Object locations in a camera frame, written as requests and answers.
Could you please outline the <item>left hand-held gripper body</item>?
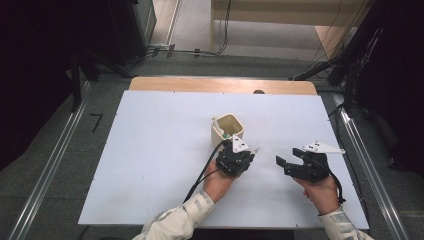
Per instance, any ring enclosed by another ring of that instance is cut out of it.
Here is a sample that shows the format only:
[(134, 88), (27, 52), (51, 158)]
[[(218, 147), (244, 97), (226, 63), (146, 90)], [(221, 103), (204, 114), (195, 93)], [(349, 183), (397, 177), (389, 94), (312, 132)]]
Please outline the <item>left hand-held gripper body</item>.
[(216, 166), (231, 177), (238, 177), (245, 172), (258, 152), (258, 148), (251, 150), (237, 135), (224, 140), (222, 145), (223, 149), (216, 158)]

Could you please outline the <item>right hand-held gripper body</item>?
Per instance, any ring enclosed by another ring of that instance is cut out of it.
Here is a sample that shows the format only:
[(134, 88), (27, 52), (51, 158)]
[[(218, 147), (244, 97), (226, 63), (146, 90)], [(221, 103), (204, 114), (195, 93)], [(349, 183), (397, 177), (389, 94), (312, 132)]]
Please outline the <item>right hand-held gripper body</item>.
[(286, 174), (296, 179), (306, 180), (310, 183), (317, 183), (328, 176), (332, 176), (336, 183), (339, 182), (335, 174), (330, 170), (327, 153), (344, 154), (345, 150), (339, 147), (314, 141), (303, 146), (300, 150), (306, 152), (307, 158), (301, 159), (303, 164), (291, 164), (291, 172)]

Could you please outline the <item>beige square cup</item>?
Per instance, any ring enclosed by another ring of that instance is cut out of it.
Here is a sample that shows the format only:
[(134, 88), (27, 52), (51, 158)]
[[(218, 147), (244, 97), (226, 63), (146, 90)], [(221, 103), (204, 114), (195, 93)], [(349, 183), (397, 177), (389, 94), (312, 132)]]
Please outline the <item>beige square cup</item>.
[[(219, 123), (219, 126), (222, 130), (224, 130), (225, 133), (228, 133), (230, 135), (231, 139), (233, 135), (236, 135), (240, 139), (243, 138), (244, 134), (244, 127), (242, 123), (238, 120), (238, 118), (232, 114), (227, 113), (225, 115), (222, 115), (220, 117), (216, 117), (217, 121)], [(222, 136), (219, 135), (217, 130), (214, 128), (213, 123), (211, 123), (211, 143), (213, 147), (216, 147), (220, 142), (225, 140)]]

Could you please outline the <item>white pen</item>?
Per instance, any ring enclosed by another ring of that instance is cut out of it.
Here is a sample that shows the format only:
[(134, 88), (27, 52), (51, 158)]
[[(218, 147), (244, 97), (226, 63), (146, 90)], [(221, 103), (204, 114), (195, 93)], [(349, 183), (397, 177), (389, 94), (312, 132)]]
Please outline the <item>white pen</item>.
[(217, 118), (216, 117), (212, 117), (212, 123), (213, 123), (213, 126), (214, 126), (214, 128), (217, 130), (217, 132), (219, 133), (219, 135), (220, 136), (223, 136), (224, 135), (224, 130), (222, 130), (221, 128), (220, 128), (220, 126), (219, 126), (219, 123), (218, 123), (218, 121), (217, 121)]

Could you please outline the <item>person's right hand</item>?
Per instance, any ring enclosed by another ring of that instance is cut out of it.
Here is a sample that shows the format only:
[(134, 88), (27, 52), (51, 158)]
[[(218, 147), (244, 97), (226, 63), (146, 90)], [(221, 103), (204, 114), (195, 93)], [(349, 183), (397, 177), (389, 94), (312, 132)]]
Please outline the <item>person's right hand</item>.
[(329, 214), (339, 208), (337, 186), (331, 176), (317, 183), (301, 179), (294, 181), (304, 188), (304, 195), (312, 201), (320, 215)]

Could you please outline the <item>person's left hand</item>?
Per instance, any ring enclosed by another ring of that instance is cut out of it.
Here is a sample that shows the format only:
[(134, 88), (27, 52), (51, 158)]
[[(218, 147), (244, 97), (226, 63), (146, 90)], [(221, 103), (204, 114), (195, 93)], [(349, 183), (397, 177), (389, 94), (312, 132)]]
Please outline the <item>person's left hand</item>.
[(214, 203), (217, 203), (226, 195), (235, 178), (227, 176), (219, 170), (214, 161), (209, 164), (205, 174), (206, 178), (204, 180), (203, 190)]

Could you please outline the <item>wooden table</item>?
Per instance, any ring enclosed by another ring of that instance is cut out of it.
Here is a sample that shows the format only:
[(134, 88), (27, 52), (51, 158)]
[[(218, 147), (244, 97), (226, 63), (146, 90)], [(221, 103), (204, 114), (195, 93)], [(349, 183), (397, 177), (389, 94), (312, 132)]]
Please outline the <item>wooden table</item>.
[(215, 77), (135, 77), (130, 90), (208, 93), (263, 93), (279, 95), (316, 95), (309, 81), (263, 80)]

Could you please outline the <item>white table cover sheet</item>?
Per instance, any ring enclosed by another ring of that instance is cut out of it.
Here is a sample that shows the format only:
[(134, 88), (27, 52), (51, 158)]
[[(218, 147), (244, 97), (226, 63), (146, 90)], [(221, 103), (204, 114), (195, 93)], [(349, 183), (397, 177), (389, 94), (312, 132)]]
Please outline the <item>white table cover sheet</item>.
[(234, 114), (257, 154), (202, 225), (312, 229), (317, 211), (275, 159), (337, 143), (318, 96), (132, 91), (124, 93), (93, 177), (82, 225), (141, 225), (180, 205), (210, 157), (214, 117)]

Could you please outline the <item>black tripod stand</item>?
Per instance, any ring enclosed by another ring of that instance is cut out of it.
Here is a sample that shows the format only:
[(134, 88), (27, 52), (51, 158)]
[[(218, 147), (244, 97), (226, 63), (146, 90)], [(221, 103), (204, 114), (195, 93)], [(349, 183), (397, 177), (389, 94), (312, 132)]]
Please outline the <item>black tripod stand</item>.
[(354, 82), (358, 78), (360, 62), (366, 55), (367, 45), (372, 42), (372, 34), (376, 30), (376, 21), (382, 16), (384, 6), (390, 0), (376, 0), (369, 12), (359, 25), (345, 49), (336, 57), (327, 62), (319, 63), (316, 67), (292, 77), (294, 81), (305, 81), (316, 73), (333, 67), (333, 71), (327, 78), (330, 86), (339, 86), (346, 79), (344, 100), (341, 108), (347, 114), (351, 113)]

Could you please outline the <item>dark curtain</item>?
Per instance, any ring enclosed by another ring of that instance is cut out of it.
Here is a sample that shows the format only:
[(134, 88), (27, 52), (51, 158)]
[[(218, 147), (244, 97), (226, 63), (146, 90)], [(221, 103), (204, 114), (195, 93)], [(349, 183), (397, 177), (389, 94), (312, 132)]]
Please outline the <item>dark curtain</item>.
[(379, 124), (392, 166), (424, 178), (424, 0), (377, 0), (356, 99)]
[(115, 16), (128, 0), (0, 0), (0, 170), (21, 156), (57, 108), (79, 100), (67, 71), (96, 77), (124, 64)]

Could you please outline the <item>beige wooden shelf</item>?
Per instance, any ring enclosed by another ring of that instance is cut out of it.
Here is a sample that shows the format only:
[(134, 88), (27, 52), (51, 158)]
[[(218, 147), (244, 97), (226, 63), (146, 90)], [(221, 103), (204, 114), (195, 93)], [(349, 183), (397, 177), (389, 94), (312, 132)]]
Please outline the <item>beige wooden shelf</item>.
[(210, 0), (211, 19), (230, 21), (347, 26), (368, 0)]

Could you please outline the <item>dark cabinet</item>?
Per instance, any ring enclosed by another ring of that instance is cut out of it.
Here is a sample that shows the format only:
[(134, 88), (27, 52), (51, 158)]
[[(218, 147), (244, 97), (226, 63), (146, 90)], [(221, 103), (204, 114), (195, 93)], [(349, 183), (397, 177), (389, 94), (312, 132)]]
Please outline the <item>dark cabinet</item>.
[(107, 0), (107, 2), (118, 42), (117, 62), (125, 65), (127, 60), (147, 52), (157, 23), (153, 0)]

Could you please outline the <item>black metal stand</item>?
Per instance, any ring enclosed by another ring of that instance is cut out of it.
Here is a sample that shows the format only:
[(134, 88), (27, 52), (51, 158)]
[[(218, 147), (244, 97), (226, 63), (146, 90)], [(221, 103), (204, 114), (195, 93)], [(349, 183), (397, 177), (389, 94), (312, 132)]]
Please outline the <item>black metal stand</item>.
[(83, 72), (88, 81), (97, 81), (100, 73), (95, 66), (96, 62), (104, 65), (112, 72), (117, 73), (124, 78), (133, 78), (133, 75), (131, 75), (128, 71), (91, 49), (73, 50), (70, 54), (70, 79), (72, 83), (73, 98), (71, 111), (73, 113), (75, 113), (77, 108), (82, 104), (80, 72)]

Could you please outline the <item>aluminium floor rail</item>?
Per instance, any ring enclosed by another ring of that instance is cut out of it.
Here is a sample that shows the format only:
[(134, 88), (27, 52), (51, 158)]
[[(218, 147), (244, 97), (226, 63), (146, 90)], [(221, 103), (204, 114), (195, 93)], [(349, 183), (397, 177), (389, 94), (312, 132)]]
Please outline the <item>aluminium floor rail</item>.
[(89, 95), (92, 91), (93, 83), (86, 81), (82, 88), (82, 100), (76, 110), (70, 114), (61, 135), (50, 154), (50, 157), (38, 178), (35, 187), (27, 198), (24, 207), (15, 223), (7, 240), (25, 240), (26, 235), (35, 219), (44, 197), (50, 187), (50, 184), (62, 161), (69, 142), (77, 128), (81, 116), (86, 108)]
[(341, 119), (393, 240), (410, 240), (409, 234), (401, 221), (380, 174), (365, 147), (354, 119), (349, 117), (345, 110), (341, 111)]

